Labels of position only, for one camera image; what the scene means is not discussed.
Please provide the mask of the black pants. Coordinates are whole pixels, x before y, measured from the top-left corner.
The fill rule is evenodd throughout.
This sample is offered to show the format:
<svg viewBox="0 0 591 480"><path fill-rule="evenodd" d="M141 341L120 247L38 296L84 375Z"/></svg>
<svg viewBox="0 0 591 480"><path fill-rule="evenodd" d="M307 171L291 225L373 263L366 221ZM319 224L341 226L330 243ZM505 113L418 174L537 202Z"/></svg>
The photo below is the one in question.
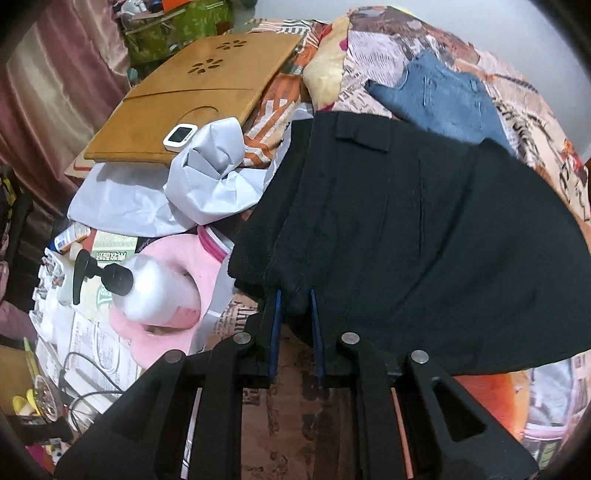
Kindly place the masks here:
<svg viewBox="0 0 591 480"><path fill-rule="evenodd" d="M322 112L290 145L228 272L280 292L295 333L318 315L453 375L525 370L590 348L590 252L575 216L497 143Z"/></svg>

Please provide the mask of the printed newspaper-pattern blanket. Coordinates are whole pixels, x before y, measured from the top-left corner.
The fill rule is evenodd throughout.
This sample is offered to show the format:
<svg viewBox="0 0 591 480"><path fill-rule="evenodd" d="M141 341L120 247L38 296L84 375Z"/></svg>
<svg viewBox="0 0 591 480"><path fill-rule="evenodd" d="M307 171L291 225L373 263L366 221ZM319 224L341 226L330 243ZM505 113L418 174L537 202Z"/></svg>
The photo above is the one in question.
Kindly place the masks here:
<svg viewBox="0 0 591 480"><path fill-rule="evenodd" d="M283 324L320 381L348 387L356 473L396 479L586 479L582 420L546 470L460 385L590 347L590 254L575 217L510 149L482 82L416 55L372 91L392 118L294 123L287 156L236 238L229 273L259 296L245 343L206 366L189 475L236 479L240 396L276 375Z"/></svg>

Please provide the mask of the pink white plush toy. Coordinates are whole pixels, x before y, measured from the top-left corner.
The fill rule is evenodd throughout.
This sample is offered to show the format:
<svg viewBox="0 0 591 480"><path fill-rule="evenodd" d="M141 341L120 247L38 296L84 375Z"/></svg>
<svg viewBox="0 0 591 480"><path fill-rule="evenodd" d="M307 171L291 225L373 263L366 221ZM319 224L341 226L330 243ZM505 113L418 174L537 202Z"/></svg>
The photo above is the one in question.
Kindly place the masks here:
<svg viewBox="0 0 591 480"><path fill-rule="evenodd" d="M191 342L201 348L214 320L205 318L215 282L225 279L223 261L233 248L211 227L195 234L163 237L124 261L133 274L126 296L112 296L109 323L129 344L135 363L149 368L169 350L187 354Z"/></svg>

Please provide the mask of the white crumpled cloth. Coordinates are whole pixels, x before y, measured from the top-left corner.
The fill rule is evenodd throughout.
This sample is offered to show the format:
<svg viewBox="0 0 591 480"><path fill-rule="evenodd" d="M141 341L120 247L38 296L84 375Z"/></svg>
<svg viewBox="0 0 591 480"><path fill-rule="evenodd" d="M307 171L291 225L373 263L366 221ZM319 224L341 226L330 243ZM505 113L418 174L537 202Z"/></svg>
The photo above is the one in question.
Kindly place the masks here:
<svg viewBox="0 0 591 480"><path fill-rule="evenodd" d="M103 232L146 238L211 224L259 203L289 145L287 130L269 168L242 168L245 143L238 120L214 121L197 131L168 168L95 164L67 217Z"/></svg>

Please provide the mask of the white pump bottle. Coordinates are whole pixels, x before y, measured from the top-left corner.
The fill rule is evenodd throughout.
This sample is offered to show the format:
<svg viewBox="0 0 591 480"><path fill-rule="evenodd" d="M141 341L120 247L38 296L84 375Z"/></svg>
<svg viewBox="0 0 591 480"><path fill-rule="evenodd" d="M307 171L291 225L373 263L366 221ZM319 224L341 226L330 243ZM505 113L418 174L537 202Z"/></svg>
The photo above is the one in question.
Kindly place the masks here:
<svg viewBox="0 0 591 480"><path fill-rule="evenodd" d="M72 277L72 303L80 303L81 288L85 279L98 277L107 291L118 296L128 295L133 287L133 273L120 264L111 263L100 267L91 254L81 249L75 259Z"/></svg>

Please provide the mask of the small white digital clock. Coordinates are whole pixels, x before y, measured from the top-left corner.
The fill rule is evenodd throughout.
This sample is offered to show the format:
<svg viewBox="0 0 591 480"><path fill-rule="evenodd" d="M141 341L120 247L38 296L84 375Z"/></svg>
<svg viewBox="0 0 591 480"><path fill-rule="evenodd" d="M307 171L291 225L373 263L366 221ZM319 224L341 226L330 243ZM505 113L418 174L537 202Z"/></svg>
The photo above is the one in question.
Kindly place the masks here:
<svg viewBox="0 0 591 480"><path fill-rule="evenodd" d="M197 134L198 126L194 124L180 123L172 128L162 140L165 150L170 152L180 152L191 139Z"/></svg>

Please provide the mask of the wooden lap desk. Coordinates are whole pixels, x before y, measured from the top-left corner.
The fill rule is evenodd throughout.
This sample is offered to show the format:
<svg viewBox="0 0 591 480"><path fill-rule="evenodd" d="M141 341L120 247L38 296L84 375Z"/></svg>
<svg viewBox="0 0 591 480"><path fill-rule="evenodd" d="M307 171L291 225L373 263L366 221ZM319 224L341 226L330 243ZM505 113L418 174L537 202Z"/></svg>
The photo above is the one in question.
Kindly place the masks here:
<svg viewBox="0 0 591 480"><path fill-rule="evenodd" d="M128 92L83 157L168 165L174 153L163 140L176 125L202 127L228 117L245 123L300 41L300 35L276 32L194 41Z"/></svg>

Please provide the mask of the folded blue jeans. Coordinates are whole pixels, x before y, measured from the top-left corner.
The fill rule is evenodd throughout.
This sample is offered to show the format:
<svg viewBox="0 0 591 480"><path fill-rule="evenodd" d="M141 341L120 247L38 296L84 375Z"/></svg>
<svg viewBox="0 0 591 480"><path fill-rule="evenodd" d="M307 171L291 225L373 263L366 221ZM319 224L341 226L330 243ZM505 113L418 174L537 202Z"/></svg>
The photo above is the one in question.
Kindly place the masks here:
<svg viewBox="0 0 591 480"><path fill-rule="evenodd" d="M450 69L431 50L417 55L393 87L374 80L363 87L394 116L424 130L471 144L491 139L512 150L479 78Z"/></svg>

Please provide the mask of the green camouflage bag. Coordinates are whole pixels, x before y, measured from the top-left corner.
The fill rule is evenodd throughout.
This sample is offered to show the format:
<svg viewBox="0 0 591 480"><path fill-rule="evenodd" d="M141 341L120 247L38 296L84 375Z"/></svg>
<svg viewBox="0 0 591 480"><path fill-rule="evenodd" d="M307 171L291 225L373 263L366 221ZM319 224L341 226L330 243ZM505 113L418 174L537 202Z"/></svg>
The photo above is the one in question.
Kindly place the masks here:
<svg viewBox="0 0 591 480"><path fill-rule="evenodd" d="M228 1L189 1L166 13L128 20L123 39L130 64L167 60L193 41L228 31L233 11Z"/></svg>

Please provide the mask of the striped pink curtain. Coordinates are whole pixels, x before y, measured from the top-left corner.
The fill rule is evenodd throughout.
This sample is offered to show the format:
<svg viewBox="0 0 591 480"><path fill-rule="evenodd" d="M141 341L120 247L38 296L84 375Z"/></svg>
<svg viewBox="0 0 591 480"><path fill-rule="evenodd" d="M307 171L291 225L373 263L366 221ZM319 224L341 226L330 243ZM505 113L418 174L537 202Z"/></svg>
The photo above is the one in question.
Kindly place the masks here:
<svg viewBox="0 0 591 480"><path fill-rule="evenodd" d="M1 162L46 209L76 191L66 170L129 89L109 1L1 4Z"/></svg>

